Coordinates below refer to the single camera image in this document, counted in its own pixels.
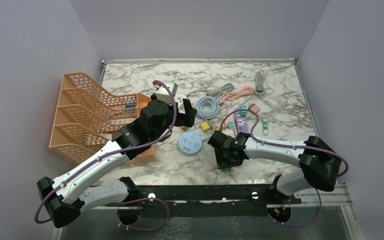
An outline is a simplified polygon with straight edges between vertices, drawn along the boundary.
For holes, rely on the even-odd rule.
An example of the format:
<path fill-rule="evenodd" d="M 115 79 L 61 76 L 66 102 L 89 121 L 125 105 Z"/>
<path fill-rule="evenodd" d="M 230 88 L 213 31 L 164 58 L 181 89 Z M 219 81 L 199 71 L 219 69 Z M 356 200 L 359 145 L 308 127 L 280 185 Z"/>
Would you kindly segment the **yellow olive charger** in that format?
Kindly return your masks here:
<path fill-rule="evenodd" d="M 201 127 L 203 132 L 208 132 L 208 131 L 213 129 L 212 124 L 208 120 L 201 122 L 200 127 Z"/>

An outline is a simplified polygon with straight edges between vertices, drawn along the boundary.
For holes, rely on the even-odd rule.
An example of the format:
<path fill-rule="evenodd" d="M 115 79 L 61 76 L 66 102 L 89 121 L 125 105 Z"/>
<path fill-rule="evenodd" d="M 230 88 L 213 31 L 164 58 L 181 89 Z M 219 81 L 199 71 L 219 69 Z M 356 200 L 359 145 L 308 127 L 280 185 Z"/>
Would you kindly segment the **teal charger adapter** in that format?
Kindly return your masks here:
<path fill-rule="evenodd" d="M 240 108 L 241 108 L 240 116 L 245 117 L 247 115 L 247 112 L 248 112 L 248 106 L 246 104 L 242 104 L 240 106 Z"/>
<path fill-rule="evenodd" d="M 230 129 L 230 130 L 235 130 L 236 129 L 236 125 L 233 121 L 229 121 L 227 123 L 227 127 Z"/>

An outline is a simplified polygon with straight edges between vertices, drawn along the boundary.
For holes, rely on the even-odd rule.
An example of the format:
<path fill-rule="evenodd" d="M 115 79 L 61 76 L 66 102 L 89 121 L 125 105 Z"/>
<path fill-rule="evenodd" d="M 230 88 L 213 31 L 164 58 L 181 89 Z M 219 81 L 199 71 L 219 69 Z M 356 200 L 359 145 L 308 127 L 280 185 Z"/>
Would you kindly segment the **pink brown charger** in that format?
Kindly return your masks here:
<path fill-rule="evenodd" d="M 258 113 L 259 110 L 260 110 L 260 107 L 258 105 L 256 105 L 255 103 L 252 103 L 249 107 L 248 107 L 249 110 L 255 112 L 255 113 Z"/>

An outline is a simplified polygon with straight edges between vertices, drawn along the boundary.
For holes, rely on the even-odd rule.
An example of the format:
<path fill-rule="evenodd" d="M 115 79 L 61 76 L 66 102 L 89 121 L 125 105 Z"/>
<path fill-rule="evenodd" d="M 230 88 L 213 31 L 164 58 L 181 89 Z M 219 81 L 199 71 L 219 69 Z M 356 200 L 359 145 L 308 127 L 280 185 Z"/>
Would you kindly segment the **green charger adapter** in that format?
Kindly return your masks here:
<path fill-rule="evenodd" d="M 221 171 L 230 171 L 232 168 L 231 167 L 222 167 L 220 170 Z"/>

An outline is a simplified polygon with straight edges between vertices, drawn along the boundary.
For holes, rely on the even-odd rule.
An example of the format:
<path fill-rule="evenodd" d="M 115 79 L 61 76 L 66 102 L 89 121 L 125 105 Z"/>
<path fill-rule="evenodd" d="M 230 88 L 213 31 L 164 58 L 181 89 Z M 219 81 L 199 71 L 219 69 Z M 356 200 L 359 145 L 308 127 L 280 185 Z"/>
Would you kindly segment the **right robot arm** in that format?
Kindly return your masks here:
<path fill-rule="evenodd" d="M 244 160 L 265 159 L 297 167 L 296 171 L 277 175 L 269 190 L 269 199 L 280 204 L 294 193 L 314 188 L 324 192 L 335 189 L 339 177 L 349 171 L 349 163 L 321 138 L 283 141 L 240 132 L 236 137 L 214 131 L 208 140 L 220 169 L 240 166 Z"/>

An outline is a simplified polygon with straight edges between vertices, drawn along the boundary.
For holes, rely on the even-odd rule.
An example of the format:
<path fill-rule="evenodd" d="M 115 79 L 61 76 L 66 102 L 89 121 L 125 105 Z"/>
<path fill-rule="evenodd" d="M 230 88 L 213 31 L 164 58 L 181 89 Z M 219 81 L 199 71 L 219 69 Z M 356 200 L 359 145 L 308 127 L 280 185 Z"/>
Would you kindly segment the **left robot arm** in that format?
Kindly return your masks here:
<path fill-rule="evenodd" d="M 163 142 L 173 127 L 192 127 L 198 111 L 184 98 L 181 113 L 172 90 L 159 80 L 153 81 L 158 90 L 164 89 L 168 99 L 157 94 L 140 111 L 132 123 L 121 127 L 104 146 L 69 172 L 54 179 L 43 177 L 37 182 L 41 203 L 34 215 L 37 224 L 52 222 L 62 228 L 89 209 L 110 203 L 132 205 L 139 201 L 139 189 L 129 177 L 114 183 L 93 187 L 104 175 L 121 166 L 152 145 Z"/>

